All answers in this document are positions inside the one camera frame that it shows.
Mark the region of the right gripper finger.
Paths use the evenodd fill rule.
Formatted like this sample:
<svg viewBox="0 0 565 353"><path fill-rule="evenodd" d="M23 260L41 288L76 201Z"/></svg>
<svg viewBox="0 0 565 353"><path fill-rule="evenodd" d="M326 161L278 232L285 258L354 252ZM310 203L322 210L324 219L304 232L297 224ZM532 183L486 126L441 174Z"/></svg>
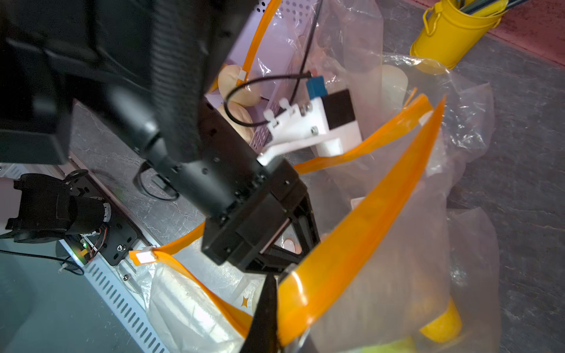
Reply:
<svg viewBox="0 0 565 353"><path fill-rule="evenodd" d="M273 274L266 276L252 325L240 353L280 351L277 336L277 280Z"/></svg>

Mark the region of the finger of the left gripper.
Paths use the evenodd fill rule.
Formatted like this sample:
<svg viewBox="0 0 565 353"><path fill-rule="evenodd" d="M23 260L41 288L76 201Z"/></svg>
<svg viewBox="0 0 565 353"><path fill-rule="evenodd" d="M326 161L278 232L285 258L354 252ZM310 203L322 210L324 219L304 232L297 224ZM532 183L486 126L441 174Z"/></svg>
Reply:
<svg viewBox="0 0 565 353"><path fill-rule="evenodd" d="M291 213L279 217L274 225L260 220L252 230L263 229L263 239L252 248L254 258L247 264L253 274L281 274L289 266L298 265L320 243L313 210L308 196Z"/></svg>

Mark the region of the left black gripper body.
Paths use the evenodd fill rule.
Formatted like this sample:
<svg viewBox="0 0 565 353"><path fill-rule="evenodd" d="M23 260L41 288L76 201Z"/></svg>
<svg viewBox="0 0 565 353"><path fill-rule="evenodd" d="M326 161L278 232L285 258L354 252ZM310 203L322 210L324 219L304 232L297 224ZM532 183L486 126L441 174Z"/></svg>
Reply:
<svg viewBox="0 0 565 353"><path fill-rule="evenodd" d="M153 170L155 183L163 191L162 201L182 197L204 214L202 252L219 265L247 267L254 258L252 248L263 239L263 227L255 232L253 224L262 220L274 225L308 192L282 158L263 166L253 150L219 150L205 131L205 119L216 117L218 113L202 99L197 124L187 136L196 154L182 163L169 154L153 108L145 99L117 85L105 88L106 122L143 160L133 180L135 187L146 194L142 175Z"/></svg>

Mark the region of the beige round fruit bag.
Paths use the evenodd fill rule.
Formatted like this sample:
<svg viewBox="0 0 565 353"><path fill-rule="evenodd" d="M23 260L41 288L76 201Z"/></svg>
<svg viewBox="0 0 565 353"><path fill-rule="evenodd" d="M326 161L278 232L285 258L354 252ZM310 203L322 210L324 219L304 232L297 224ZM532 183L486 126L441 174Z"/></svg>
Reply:
<svg viewBox="0 0 565 353"><path fill-rule="evenodd" d="M241 67L237 65L225 66L219 72L218 86L223 99L226 99L231 91L241 86L238 84L240 73ZM252 90L250 87L241 88L230 99L230 103L234 102L243 107L256 106L260 101L261 96L258 90Z"/></svg>

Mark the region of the clear zip-top bag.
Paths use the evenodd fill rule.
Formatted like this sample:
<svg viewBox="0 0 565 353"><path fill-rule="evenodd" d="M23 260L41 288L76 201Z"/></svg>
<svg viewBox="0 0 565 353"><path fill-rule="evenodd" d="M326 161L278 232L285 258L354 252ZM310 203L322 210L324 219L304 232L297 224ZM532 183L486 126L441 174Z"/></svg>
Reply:
<svg viewBox="0 0 565 353"><path fill-rule="evenodd" d="M417 352L496 352L501 336L497 235L480 208L447 197L494 132L494 97L436 61L387 54L391 94L370 141L297 165L322 242L281 276L282 352L351 352L408 336ZM195 229L160 247L144 288L149 321L171 352L238 352L263 280L197 257ZM452 297L463 323L443 344L419 330Z"/></svg>
<svg viewBox="0 0 565 353"><path fill-rule="evenodd" d="M294 74L303 64L334 94L349 90L360 136L370 141L384 124L381 111L383 26L375 1L325 1L317 18L314 1L273 1L275 12L254 35L243 66L222 66L211 90L225 98L243 76Z"/></svg>

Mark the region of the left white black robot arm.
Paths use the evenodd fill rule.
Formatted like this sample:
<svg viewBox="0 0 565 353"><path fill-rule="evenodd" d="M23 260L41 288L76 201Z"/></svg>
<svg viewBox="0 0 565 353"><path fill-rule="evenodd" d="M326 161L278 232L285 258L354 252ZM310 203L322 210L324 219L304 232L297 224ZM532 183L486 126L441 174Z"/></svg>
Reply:
<svg viewBox="0 0 565 353"><path fill-rule="evenodd" d="M61 165L72 110L94 111L152 169L159 200L206 218L202 252L281 273L319 243L291 164L258 162L206 99L255 1L3 1L1 161Z"/></svg>

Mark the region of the green pear in right bag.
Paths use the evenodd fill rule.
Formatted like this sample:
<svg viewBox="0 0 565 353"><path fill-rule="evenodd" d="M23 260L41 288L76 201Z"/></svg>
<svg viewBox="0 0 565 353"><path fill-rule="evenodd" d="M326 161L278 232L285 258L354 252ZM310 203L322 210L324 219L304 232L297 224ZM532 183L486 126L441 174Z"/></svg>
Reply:
<svg viewBox="0 0 565 353"><path fill-rule="evenodd" d="M413 338L408 336L407 338L393 341L388 344L373 345L361 347L352 350L352 352L357 353L417 353L416 344Z"/></svg>

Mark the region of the yellow fruit in right bag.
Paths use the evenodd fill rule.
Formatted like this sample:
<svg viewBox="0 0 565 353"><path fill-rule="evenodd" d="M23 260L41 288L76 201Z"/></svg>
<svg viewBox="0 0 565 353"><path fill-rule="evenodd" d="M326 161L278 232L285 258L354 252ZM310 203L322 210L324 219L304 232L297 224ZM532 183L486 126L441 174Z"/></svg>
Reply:
<svg viewBox="0 0 565 353"><path fill-rule="evenodd" d="M443 344L456 339L462 331L463 323L453 298L448 301L447 310L419 332L427 339Z"/></svg>

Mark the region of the lilac perforated plastic basket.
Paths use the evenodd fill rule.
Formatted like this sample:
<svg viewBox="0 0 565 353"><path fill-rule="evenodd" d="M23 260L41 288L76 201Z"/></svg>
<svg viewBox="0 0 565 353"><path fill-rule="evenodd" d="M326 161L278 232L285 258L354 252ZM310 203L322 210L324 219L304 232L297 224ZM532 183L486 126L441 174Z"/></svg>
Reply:
<svg viewBox="0 0 565 353"><path fill-rule="evenodd" d="M205 131L219 150L260 151L270 142L272 137L263 112L272 110L277 116L283 111L280 100L291 100L295 82L290 75L301 70L303 48L315 9L315 1L256 2L251 19L220 69L240 66L241 86L223 99L217 74L206 94L210 110L215 110L218 117L205 119ZM231 97L245 87L258 90L259 104L243 107L230 103Z"/></svg>

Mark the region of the yellow pen cup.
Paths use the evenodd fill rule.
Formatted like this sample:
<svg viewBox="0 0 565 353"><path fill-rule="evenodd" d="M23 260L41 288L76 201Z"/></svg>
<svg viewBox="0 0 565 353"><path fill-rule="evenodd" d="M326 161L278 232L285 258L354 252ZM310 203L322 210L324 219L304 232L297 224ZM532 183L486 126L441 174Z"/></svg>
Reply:
<svg viewBox="0 0 565 353"><path fill-rule="evenodd" d="M423 28L411 45L410 55L435 60L454 69L488 31L498 26L506 13L469 16L460 8L459 1L438 1L425 10Z"/></svg>

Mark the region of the pens in cup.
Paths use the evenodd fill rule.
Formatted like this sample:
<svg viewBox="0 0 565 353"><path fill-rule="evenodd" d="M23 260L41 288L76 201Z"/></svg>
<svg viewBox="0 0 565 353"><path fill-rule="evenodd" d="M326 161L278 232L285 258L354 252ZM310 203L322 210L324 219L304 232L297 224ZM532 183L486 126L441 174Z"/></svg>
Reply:
<svg viewBox="0 0 565 353"><path fill-rule="evenodd" d="M510 10L514 7L526 3L527 1L528 0L473 1L461 7L460 11L469 16L488 17L504 13L506 10Z"/></svg>

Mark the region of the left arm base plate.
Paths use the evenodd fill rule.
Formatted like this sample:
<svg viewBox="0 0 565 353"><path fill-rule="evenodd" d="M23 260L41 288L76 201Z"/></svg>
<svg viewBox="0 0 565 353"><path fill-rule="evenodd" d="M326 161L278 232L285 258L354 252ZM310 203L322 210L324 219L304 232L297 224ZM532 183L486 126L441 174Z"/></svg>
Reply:
<svg viewBox="0 0 565 353"><path fill-rule="evenodd" d="M82 265L101 255L117 266L142 236L141 230L89 171L73 171L64 181L71 191L73 222L63 243Z"/></svg>

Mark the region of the aluminium front rail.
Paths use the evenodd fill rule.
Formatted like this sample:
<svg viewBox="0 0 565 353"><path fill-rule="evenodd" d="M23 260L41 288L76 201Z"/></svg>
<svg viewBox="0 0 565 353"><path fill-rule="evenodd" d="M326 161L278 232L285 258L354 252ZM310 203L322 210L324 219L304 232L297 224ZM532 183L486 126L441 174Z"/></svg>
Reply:
<svg viewBox="0 0 565 353"><path fill-rule="evenodd" d="M142 236L132 249L146 242L138 228ZM45 244L4 240L1 350L164 352L166 347L145 312L142 282L148 278L126 257L117 266L101 255L82 265L63 240Z"/></svg>

